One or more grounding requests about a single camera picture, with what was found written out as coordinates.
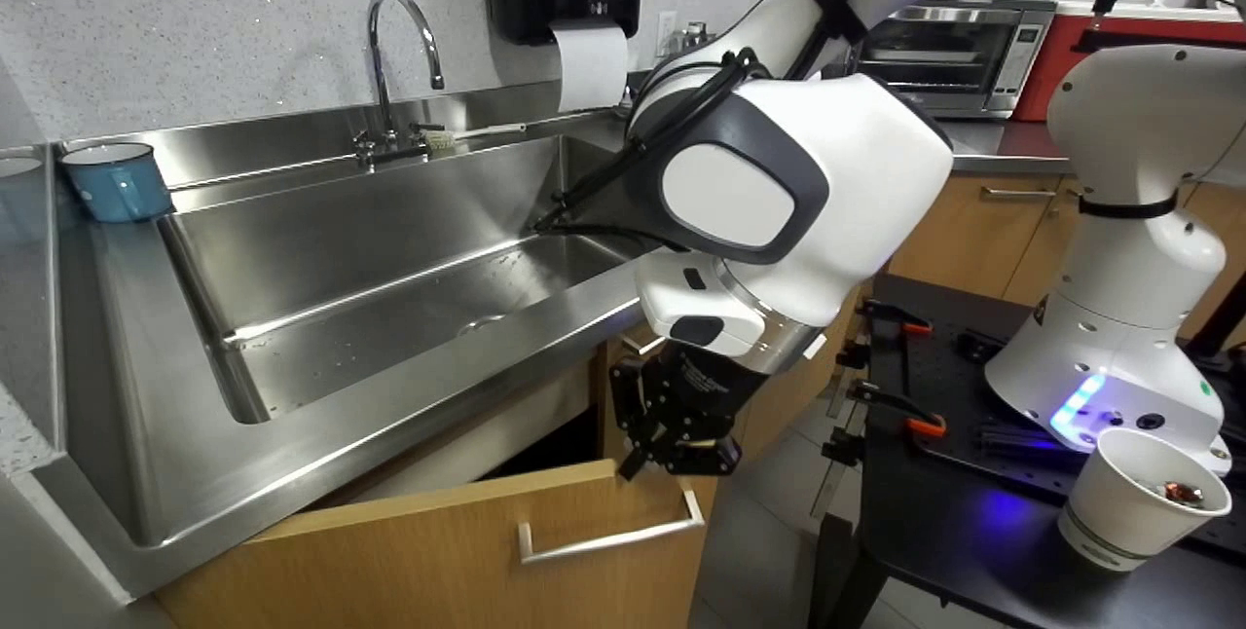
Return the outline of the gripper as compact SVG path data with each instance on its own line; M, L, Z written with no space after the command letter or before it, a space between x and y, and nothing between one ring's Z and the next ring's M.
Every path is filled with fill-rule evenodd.
M645 466L667 475L734 473L743 447L731 437L733 428L769 377L733 357L683 344L613 364L611 404L629 443L617 475L632 482Z

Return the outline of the orange and black clamp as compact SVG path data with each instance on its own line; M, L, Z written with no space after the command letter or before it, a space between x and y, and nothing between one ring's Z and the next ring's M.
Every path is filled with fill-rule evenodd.
M925 410L908 395L887 392L872 382L861 380L861 377L850 382L846 395L851 401L900 414L905 417L908 432L918 435L918 437L943 438L948 432L947 421L938 414Z
M862 315L862 318L866 318L871 323L898 324L900 330L903 333L915 333L915 335L931 335L931 333L934 333L934 328L932 328L932 323L928 319L921 318L903 306L890 304L890 301L866 299L861 301L856 309L856 314Z

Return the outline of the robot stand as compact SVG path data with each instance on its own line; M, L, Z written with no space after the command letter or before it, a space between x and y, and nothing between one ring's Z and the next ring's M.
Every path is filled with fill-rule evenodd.
M1130 574L1057 532L1059 506L918 453L871 411L858 526L826 514L804 629L861 629L886 580L1023 629L1246 629L1246 560L1175 546Z

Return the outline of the stainless steel sink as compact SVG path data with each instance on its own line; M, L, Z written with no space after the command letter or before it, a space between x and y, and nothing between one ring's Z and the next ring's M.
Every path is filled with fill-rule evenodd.
M551 85L399 105L526 122L366 167L366 107L125 133L174 210L59 235L65 456L27 475L146 595L640 318L640 240L535 235L621 146Z

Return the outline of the dish brush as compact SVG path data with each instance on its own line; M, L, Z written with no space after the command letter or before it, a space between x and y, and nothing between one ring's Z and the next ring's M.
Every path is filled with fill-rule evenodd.
M444 125L410 125L410 141L419 149L431 151L451 149L456 144L470 140L485 140L485 137L503 133L522 133L527 125L488 125L488 127L476 130L446 130Z

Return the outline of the wooden drawer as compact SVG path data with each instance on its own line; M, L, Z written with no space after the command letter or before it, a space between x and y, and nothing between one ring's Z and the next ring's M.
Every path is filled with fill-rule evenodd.
M981 186L1058 191L1059 173L953 173L885 273L1002 299L1050 199L984 202Z

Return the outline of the white paper cup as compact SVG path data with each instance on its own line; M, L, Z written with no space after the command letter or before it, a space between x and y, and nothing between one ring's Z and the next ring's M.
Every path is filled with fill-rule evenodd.
M1082 466L1057 531L1087 562L1126 574L1232 509L1224 478L1187 452L1156 435L1109 428Z

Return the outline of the chrome tap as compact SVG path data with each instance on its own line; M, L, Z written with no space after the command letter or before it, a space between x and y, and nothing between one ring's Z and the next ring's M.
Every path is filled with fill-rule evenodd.
M373 171L375 164L391 162L391 159L410 158L410 156L427 156L439 141L440 133L446 128L444 125L411 123L410 144L402 146L399 142L399 128L392 120L392 101L388 78L385 75L385 62L383 49L380 49L380 7L383 2L397 2L407 12L407 16L417 27L417 34L422 41L424 60L427 65L427 78L430 78L434 91L444 91L445 78L440 59L439 45L427 17L424 16L422 7L417 0L370 0L368 7L368 54L370 57L371 80L378 93L379 122L378 128L369 128L353 137L354 154L361 167Z

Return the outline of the silver toaster oven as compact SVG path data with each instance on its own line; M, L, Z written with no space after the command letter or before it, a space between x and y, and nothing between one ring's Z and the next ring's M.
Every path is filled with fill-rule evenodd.
M920 0L854 55L934 118L1009 120L1057 14L1054 0Z

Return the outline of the red box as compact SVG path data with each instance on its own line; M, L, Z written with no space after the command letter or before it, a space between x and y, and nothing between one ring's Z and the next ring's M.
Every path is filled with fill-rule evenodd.
M1100 49L1179 44L1246 51L1246 25L1237 20L1104 17L1059 14L1050 22L1019 102L1015 122L1045 122L1047 105L1069 70Z

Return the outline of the blue enamel mug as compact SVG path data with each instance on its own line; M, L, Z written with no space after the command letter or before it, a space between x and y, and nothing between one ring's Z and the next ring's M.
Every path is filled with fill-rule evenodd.
M137 224L174 210L150 144L88 144L66 151L59 163L88 214L101 224Z

